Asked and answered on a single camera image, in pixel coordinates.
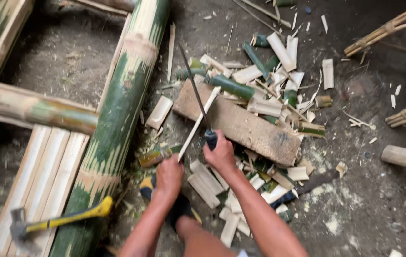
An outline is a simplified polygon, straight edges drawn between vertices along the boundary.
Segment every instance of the black handle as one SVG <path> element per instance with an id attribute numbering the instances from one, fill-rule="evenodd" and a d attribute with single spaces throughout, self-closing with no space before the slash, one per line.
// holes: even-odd
<path id="1" fill-rule="evenodd" d="M 217 134 L 214 131 L 208 129 L 206 130 L 204 137 L 206 138 L 206 143 L 207 146 L 209 146 L 209 149 L 211 151 L 214 150 L 214 148 L 216 148 L 217 145 Z"/>

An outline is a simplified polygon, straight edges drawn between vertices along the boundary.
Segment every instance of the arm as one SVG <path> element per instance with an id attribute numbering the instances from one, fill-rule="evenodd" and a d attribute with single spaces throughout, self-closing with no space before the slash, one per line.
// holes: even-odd
<path id="1" fill-rule="evenodd" d="M 160 229 L 177 199 L 183 176 L 184 166 L 178 164 L 177 155 L 160 163 L 152 200 L 120 249 L 120 257 L 154 256 Z"/>
<path id="2" fill-rule="evenodd" d="M 233 145 L 221 131 L 217 146 L 211 151 L 205 145 L 206 162 L 229 184 L 240 202 L 257 245 L 266 256 L 306 257 L 308 254 L 287 224 L 274 212 L 235 165 Z"/>

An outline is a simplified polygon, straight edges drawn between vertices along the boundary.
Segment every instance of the yellow hammer handle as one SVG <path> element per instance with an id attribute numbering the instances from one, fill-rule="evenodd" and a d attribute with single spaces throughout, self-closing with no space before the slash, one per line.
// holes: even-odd
<path id="1" fill-rule="evenodd" d="M 111 211 L 113 201 L 111 196 L 106 196 L 102 202 L 97 204 L 86 211 L 80 213 L 69 214 L 66 217 L 50 219 L 47 221 L 41 221 L 32 225 L 27 225 L 27 232 L 42 231 L 48 228 L 54 228 L 57 226 L 65 225 L 82 219 L 94 218 L 94 217 L 106 217 Z"/>

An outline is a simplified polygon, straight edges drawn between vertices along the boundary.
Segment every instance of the hand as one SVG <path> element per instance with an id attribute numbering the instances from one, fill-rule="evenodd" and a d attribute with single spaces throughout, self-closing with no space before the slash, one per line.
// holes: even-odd
<path id="1" fill-rule="evenodd" d="M 207 143 L 203 147 L 203 154 L 206 162 L 211 165 L 225 179 L 230 172 L 236 171 L 233 144 L 228 141 L 221 130 L 215 130 L 217 134 L 217 145 L 213 151 Z"/>
<path id="2" fill-rule="evenodd" d="M 157 167 L 157 188 L 154 194 L 161 194 L 172 202 L 179 195 L 185 172 L 184 165 L 177 162 L 178 157 L 178 154 L 173 154 Z"/>

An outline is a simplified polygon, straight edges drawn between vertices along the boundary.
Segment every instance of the dirt floor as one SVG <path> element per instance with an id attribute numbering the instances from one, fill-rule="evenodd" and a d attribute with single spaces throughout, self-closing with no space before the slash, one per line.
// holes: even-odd
<path id="1" fill-rule="evenodd" d="M 271 4 L 252 0 L 271 12 Z M 316 124 L 326 125 L 326 140 L 305 138 L 303 156 L 316 167 L 312 176 L 335 172 L 339 161 L 349 171 L 342 179 L 315 188 L 287 206 L 297 218 L 289 224 L 310 256 L 388 256 L 392 249 L 406 256 L 406 168 L 388 165 L 380 160 L 385 146 L 406 147 L 406 127 L 391 129 L 384 119 L 406 107 L 406 54 L 377 44 L 366 54 L 360 65 L 361 54 L 352 61 L 342 62 L 343 50 L 356 39 L 375 30 L 388 20 L 406 11 L 406 1 L 298 1 L 294 9 L 281 8 L 281 17 L 293 22 L 297 12 L 298 71 L 305 72 L 300 90 L 304 101 L 317 90 L 319 68 L 323 59 L 333 58 L 335 88 L 319 90 L 318 95 L 330 95 L 333 105 L 316 113 Z M 304 9 L 309 6 L 311 14 Z M 325 33 L 321 15 L 329 25 Z M 212 15 L 212 19 L 203 17 Z M 274 20 L 258 13 L 273 25 Z M 176 24 L 176 41 L 185 43 L 189 56 L 208 54 L 218 61 L 237 60 L 250 63 L 246 54 L 237 51 L 252 34 L 270 34 L 271 30 L 243 11 L 233 1 L 184 0 L 173 3 L 169 24 Z M 306 26 L 311 22 L 309 32 Z M 225 54 L 232 25 L 233 34 L 228 54 Z M 114 53 L 123 19 L 70 5 L 59 9 L 56 0 L 38 4 L 26 23 L 0 81 L 37 91 L 49 96 L 71 99 L 97 106 Z M 283 27 L 283 34 L 291 30 Z M 149 93 L 143 105 L 148 117 L 160 95 L 176 99 L 179 87 L 161 89 L 166 85 L 169 30 L 166 30 Z M 386 42 L 406 47 L 406 30 L 385 39 Z M 272 50 L 258 49 L 266 61 Z M 177 51 L 173 59 L 173 72 L 182 59 Z M 392 108 L 390 95 L 402 85 Z M 348 113 L 375 125 L 349 127 Z M 193 122 L 171 113 L 164 123 L 164 133 L 157 144 L 183 143 Z M 138 170 L 135 156 L 145 152 L 154 143 L 156 131 L 137 126 L 125 164 L 123 183 L 117 194 L 128 189 L 126 197 L 114 210 L 102 241 L 120 247 L 128 237 L 146 203 L 138 194 L 143 176 L 153 169 Z M 10 185 L 20 165 L 30 132 L 0 124 L 0 211 L 6 201 Z M 200 149 L 201 129 L 187 152 L 186 164 L 195 159 L 203 161 Z M 377 137 L 373 144 L 368 142 Z M 218 219 L 217 210 L 211 211 L 196 192 L 183 184 L 183 192 L 203 218 L 203 227 L 220 236 L 224 221 Z M 237 233 L 232 247 L 258 251 L 253 239 Z M 159 238 L 157 256 L 182 256 L 184 245 L 171 227 L 164 225 Z"/>

